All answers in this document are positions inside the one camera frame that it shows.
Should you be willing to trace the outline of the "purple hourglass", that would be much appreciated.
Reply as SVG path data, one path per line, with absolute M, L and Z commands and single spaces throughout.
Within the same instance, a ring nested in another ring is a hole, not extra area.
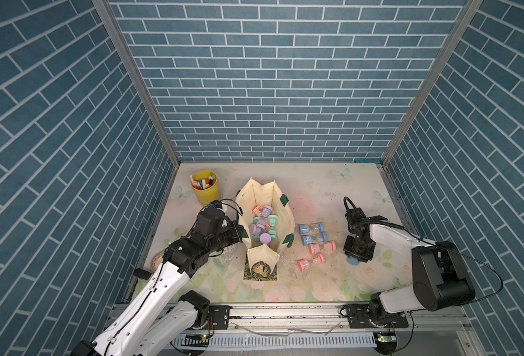
M 266 223 L 263 220 L 259 220 L 257 224 L 251 224 L 249 226 L 249 232 L 251 236 L 260 236 L 267 230 Z
M 260 235 L 259 240 L 262 244 L 269 245 L 272 242 L 272 236 L 269 233 L 263 233 Z
M 272 212 L 273 212 L 273 208 L 272 208 L 271 205 L 263 205 L 262 206 L 261 214 L 262 214 L 262 216 L 264 218 L 268 218 L 272 214 Z

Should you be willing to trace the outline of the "cream canvas tote bag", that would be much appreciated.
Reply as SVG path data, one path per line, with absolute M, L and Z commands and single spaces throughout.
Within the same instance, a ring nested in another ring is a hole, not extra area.
M 236 196 L 239 224 L 245 228 L 244 280 L 275 281 L 278 262 L 294 242 L 295 219 L 278 184 L 250 179 Z

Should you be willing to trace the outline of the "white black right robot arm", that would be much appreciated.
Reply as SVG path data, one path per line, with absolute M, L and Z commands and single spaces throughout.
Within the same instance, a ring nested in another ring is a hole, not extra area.
M 369 263 L 377 245 L 385 245 L 410 262 L 412 282 L 376 292 L 368 307 L 346 304 L 339 309 L 340 316 L 350 322 L 388 328 L 414 311 L 432 312 L 480 301 L 465 264 L 469 257 L 455 244 L 419 237 L 381 215 L 369 217 L 349 197 L 343 199 L 343 205 L 349 230 L 343 246 L 345 255 L 360 263 Z

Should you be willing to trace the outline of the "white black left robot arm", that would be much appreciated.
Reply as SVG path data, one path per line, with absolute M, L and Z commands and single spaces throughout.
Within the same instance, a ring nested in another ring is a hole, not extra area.
M 80 341 L 72 355 L 157 355 L 180 333 L 204 326 L 210 302 L 195 291 L 184 294 L 166 316 L 161 313 L 210 257 L 247 236 L 225 207 L 243 213 L 230 199 L 202 208 L 189 232 L 165 249 L 144 290 L 94 341 Z

